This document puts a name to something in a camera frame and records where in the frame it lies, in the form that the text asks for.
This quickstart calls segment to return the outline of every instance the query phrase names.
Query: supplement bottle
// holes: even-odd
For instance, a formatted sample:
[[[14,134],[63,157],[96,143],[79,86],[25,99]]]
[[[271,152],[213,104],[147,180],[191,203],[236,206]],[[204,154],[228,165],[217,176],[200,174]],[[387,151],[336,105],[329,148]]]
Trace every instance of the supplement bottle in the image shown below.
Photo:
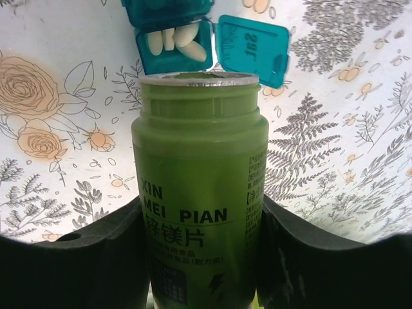
[[[259,77],[140,79],[132,135],[159,309],[246,309],[263,203],[268,121]]]

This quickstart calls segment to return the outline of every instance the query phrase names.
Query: bottle rim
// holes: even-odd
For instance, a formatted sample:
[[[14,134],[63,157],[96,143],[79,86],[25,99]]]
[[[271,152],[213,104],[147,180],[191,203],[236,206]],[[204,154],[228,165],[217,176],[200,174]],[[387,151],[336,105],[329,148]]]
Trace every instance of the bottle rim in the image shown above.
[[[153,86],[176,86],[176,87],[231,87],[248,86],[259,84],[259,76],[250,73],[238,72],[179,72],[168,74],[146,75],[139,78],[140,84]]]

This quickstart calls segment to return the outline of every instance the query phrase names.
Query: floral tablecloth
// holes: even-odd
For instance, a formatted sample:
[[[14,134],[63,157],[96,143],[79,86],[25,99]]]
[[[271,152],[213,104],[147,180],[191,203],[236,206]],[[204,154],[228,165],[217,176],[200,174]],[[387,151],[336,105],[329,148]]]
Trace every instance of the floral tablecloth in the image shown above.
[[[265,192],[350,239],[408,232],[412,1],[215,2],[213,21],[290,30],[286,81],[259,94]],[[120,0],[0,3],[0,233],[55,240],[138,194],[130,125],[142,65]]]

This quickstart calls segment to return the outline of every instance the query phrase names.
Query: lightning bolt icon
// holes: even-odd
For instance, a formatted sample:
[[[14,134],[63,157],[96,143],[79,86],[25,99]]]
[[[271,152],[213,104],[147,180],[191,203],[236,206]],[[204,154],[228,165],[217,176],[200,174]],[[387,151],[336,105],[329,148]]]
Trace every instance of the lightning bolt icon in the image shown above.
[[[209,288],[212,289],[211,295],[221,286],[223,283],[223,276],[225,273],[216,274],[213,276],[211,283],[209,284]]]

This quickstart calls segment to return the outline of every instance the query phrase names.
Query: pill compartment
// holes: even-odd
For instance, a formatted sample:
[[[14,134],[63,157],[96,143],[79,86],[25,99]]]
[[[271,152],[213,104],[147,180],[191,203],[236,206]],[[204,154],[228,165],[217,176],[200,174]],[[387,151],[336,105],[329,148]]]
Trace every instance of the pill compartment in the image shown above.
[[[213,0],[122,0],[122,4],[137,29],[136,44],[145,74],[211,69],[214,37],[218,61],[225,71],[257,74],[262,84],[272,88],[283,85],[289,60],[290,34],[286,28],[229,15],[221,16],[218,24],[212,24],[206,16]],[[177,47],[163,48],[161,53],[157,48],[156,55],[151,52],[149,33],[195,23],[199,24],[199,31],[193,41],[203,47],[205,61],[204,58],[192,60]]]
[[[213,65],[212,58],[212,25],[208,21],[200,21],[199,31],[194,41],[201,45],[206,51],[206,60],[199,62],[192,60],[182,54],[176,47],[174,50],[167,51],[163,49],[159,56],[153,55],[148,46],[147,33],[138,32],[136,43],[138,46],[140,58],[146,74],[161,74],[177,71],[203,71]]]

